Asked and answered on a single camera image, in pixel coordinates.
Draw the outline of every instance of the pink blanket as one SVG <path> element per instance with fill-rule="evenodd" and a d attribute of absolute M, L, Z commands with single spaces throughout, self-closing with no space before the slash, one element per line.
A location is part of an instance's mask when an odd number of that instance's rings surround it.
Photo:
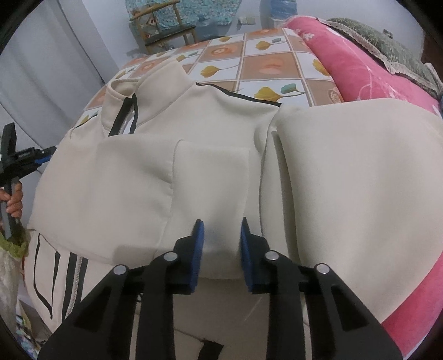
<path fill-rule="evenodd" d="M 348 101 L 396 98 L 439 114 L 439 104 L 408 79 L 391 75 L 364 50 L 310 16 L 295 16 L 288 27 L 301 36 Z"/>
<path fill-rule="evenodd" d="M 295 16 L 284 27 L 292 29 L 305 40 L 334 79 L 346 102 L 397 98 L 440 116 L 437 100 L 406 78 L 391 75 L 362 49 L 316 18 Z M 442 309 L 443 255 L 420 285 L 382 325 L 404 358 L 407 358 L 428 334 Z"/>

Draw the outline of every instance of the cream jacket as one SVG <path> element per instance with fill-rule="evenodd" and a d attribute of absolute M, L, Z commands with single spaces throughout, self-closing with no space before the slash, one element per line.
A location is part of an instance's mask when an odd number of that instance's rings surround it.
<path fill-rule="evenodd" d="M 109 136 L 133 94 L 134 133 Z M 177 297 L 175 325 L 225 344 L 223 359 L 264 358 L 267 300 L 242 280 L 243 216 L 272 249 L 329 264 L 383 321 L 443 251 L 442 179 L 442 120 L 417 106 L 280 106 L 195 84 L 168 60 L 140 80 L 111 82 L 100 116 L 60 143 L 35 193 L 28 288 L 52 296 L 50 316 L 31 294 L 55 329 L 72 303 L 72 256 L 89 260 L 89 291 L 113 265 L 171 250 L 202 219 L 201 279 L 195 295 Z"/>

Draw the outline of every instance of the finger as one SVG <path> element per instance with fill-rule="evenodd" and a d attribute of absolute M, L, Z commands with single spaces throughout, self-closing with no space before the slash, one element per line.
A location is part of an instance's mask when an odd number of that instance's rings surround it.
<path fill-rule="evenodd" d="M 16 212 L 12 213 L 11 216 L 12 216 L 13 218 L 21 219 L 21 217 L 22 217 L 22 211 L 21 211 L 21 210 L 18 210 L 18 211 L 16 211 Z"/>
<path fill-rule="evenodd" d="M 22 183 L 19 181 L 18 183 L 16 183 L 15 190 L 16 190 L 16 191 L 21 191 L 22 189 L 23 189 L 23 185 L 22 185 Z"/>
<path fill-rule="evenodd" d="M 9 195 L 4 189 L 0 189 L 0 201 L 8 201 L 11 198 L 11 195 Z"/>
<path fill-rule="evenodd" d="M 11 206 L 8 206 L 6 208 L 6 212 L 8 214 L 13 214 L 14 212 L 16 212 L 17 210 L 21 210 L 23 209 L 23 203 L 20 201 L 18 203 L 12 204 Z"/>
<path fill-rule="evenodd" d="M 22 201 L 23 199 L 23 191 L 19 190 L 14 192 L 14 194 L 11 196 L 11 198 L 8 201 L 8 206 L 18 203 L 19 201 Z"/>

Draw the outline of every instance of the zipper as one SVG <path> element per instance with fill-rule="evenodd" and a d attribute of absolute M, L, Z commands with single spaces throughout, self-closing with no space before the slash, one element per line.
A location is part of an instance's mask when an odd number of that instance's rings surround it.
<path fill-rule="evenodd" d="M 82 267 L 83 257 L 77 257 L 77 263 L 75 264 L 74 283 L 72 285 L 71 300 L 69 302 L 68 310 L 66 311 L 66 317 L 68 317 L 74 309 L 75 301 L 77 300 L 78 284 L 80 282 L 80 269 Z"/>
<path fill-rule="evenodd" d="M 134 105 L 131 107 L 130 111 L 128 112 L 128 115 L 126 115 L 126 118 L 123 121 L 123 124 L 121 125 L 120 130 L 118 131 L 118 134 L 124 134 L 124 133 L 129 133 L 129 129 L 127 131 L 126 128 L 128 128 L 129 123 L 132 121 L 134 121 Z"/>

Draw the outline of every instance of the water bottle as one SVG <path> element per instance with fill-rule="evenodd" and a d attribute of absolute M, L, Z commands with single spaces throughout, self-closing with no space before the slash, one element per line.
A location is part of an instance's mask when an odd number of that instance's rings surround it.
<path fill-rule="evenodd" d="M 286 20 L 293 15 L 297 15 L 296 0 L 271 0 L 272 18 Z"/>
<path fill-rule="evenodd" d="M 218 37 L 217 23 L 206 20 L 204 15 L 199 15 L 198 21 L 195 24 L 195 34 L 198 41 L 215 39 Z"/>

